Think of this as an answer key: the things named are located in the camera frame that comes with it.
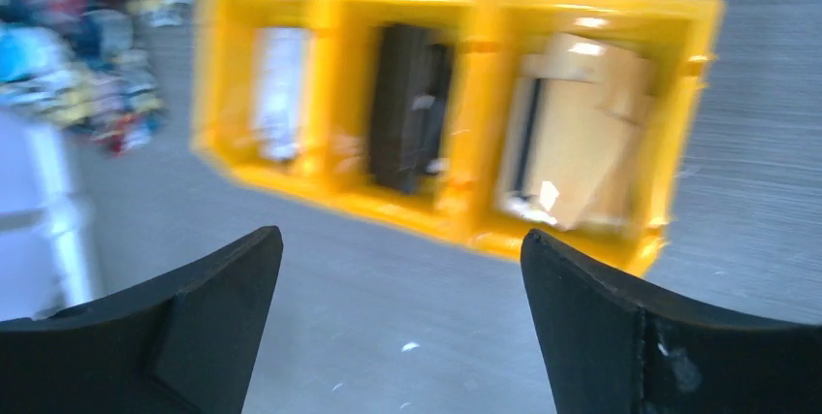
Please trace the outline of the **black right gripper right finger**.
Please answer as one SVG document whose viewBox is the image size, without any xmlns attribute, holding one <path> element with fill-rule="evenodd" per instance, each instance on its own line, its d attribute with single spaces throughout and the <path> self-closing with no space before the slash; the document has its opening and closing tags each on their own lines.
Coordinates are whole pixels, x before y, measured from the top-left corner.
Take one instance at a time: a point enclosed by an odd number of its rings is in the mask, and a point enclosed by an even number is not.
<svg viewBox="0 0 822 414">
<path fill-rule="evenodd" d="M 702 303 L 540 230 L 525 292 L 560 413 L 817 413 L 821 328 Z"/>
</svg>

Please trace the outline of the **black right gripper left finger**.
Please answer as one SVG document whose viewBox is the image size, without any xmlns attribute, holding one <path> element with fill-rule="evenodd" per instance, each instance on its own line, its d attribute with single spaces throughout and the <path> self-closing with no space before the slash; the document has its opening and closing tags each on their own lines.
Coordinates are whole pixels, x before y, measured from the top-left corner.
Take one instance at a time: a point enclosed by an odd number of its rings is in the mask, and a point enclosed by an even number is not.
<svg viewBox="0 0 822 414">
<path fill-rule="evenodd" d="M 238 413 L 283 253 L 266 226 L 178 269 L 1 325 L 5 413 Z"/>
</svg>

